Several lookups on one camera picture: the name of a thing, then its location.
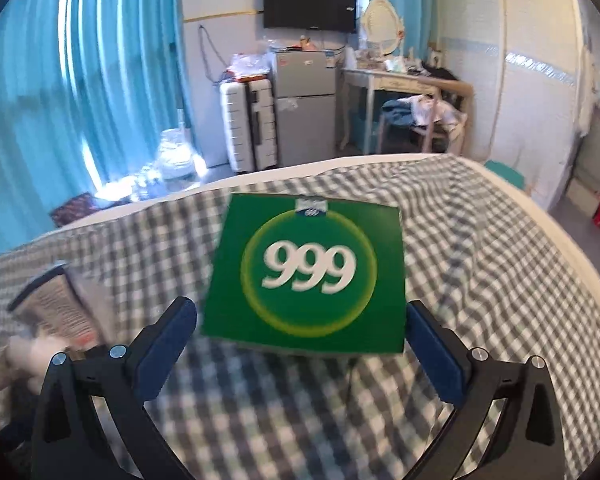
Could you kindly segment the dark patterned bag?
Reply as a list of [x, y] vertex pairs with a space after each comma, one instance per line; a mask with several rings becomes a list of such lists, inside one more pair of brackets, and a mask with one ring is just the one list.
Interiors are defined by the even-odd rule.
[[74, 196], [50, 212], [50, 218], [56, 228], [68, 226], [73, 222], [86, 218], [105, 207], [105, 202], [86, 192]]

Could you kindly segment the white suitcase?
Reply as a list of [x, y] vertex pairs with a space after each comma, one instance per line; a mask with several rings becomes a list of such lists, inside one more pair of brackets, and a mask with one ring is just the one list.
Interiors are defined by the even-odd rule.
[[220, 85], [224, 136], [235, 174], [267, 170], [278, 164], [271, 81], [225, 81]]

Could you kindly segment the silver foil pouch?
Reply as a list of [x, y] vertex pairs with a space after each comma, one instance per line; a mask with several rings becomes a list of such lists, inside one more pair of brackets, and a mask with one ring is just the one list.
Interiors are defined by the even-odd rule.
[[87, 351], [114, 339], [114, 306], [108, 288], [58, 262], [28, 281], [7, 311], [27, 326]]

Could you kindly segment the white vanity desk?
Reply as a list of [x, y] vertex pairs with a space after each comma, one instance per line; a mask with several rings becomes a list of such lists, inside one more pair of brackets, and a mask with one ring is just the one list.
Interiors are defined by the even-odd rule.
[[352, 98], [350, 92], [357, 88], [365, 94], [364, 120], [361, 133], [358, 135], [358, 147], [364, 155], [377, 153], [379, 148], [373, 148], [373, 142], [378, 141], [375, 133], [374, 117], [376, 96], [380, 92], [400, 94], [428, 94], [435, 99], [441, 98], [444, 79], [431, 76], [412, 76], [407, 74], [390, 73], [385, 70], [362, 70], [362, 68], [344, 68], [343, 76], [343, 113], [344, 113], [344, 144], [351, 143], [354, 130], [351, 127]]

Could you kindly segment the wall mounted black television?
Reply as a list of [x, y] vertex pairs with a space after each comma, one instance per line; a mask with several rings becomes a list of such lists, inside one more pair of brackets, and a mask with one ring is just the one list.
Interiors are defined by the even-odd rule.
[[356, 32], [356, 0], [263, 0], [264, 28]]

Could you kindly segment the white plastic bottle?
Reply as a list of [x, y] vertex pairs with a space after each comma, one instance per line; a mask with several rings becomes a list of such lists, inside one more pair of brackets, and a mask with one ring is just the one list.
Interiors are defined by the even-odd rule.
[[39, 394], [52, 357], [69, 348], [67, 341], [55, 336], [24, 338], [11, 336], [5, 351], [9, 367], [27, 379], [29, 390]]

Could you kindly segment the wooden chair with clothes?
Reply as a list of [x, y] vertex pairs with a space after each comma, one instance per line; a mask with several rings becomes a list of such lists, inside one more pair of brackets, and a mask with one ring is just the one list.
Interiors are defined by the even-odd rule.
[[434, 139], [446, 141], [447, 153], [460, 155], [474, 98], [474, 87], [464, 81], [424, 76], [388, 74], [379, 79], [379, 90], [417, 96], [412, 129], [422, 140], [420, 150], [432, 153]]

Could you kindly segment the checkered green white tablecloth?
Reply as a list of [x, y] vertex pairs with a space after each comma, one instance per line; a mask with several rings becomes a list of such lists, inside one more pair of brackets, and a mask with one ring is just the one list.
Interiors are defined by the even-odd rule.
[[[542, 356], [562, 419], [566, 475], [600, 452], [600, 278], [527, 196], [452, 156], [246, 177], [0, 255], [0, 350], [8, 304], [53, 263], [104, 284], [120, 341], [180, 295], [200, 301], [230, 194], [321, 195], [402, 216], [407, 295], [468, 347]], [[148, 413], [199, 479], [399, 479], [448, 408], [411, 352], [323, 360], [191, 339]], [[0, 428], [10, 416], [0, 392]]]

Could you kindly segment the oval white vanity mirror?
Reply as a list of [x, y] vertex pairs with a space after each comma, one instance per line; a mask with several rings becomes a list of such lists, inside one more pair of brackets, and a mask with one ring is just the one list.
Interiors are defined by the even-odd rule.
[[381, 55], [403, 52], [404, 21], [389, 0], [370, 0], [362, 15], [361, 26], [367, 47]]

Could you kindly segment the grey mini fridge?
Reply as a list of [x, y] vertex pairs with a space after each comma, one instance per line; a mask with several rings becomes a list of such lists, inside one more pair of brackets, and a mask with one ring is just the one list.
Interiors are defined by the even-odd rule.
[[336, 153], [336, 70], [324, 51], [270, 54], [279, 163], [319, 162]]

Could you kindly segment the green 999 medicine box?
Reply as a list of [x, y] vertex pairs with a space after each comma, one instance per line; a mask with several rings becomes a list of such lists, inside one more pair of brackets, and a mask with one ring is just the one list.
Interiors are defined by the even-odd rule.
[[398, 208], [236, 193], [228, 202], [201, 331], [320, 356], [404, 349], [406, 278]]

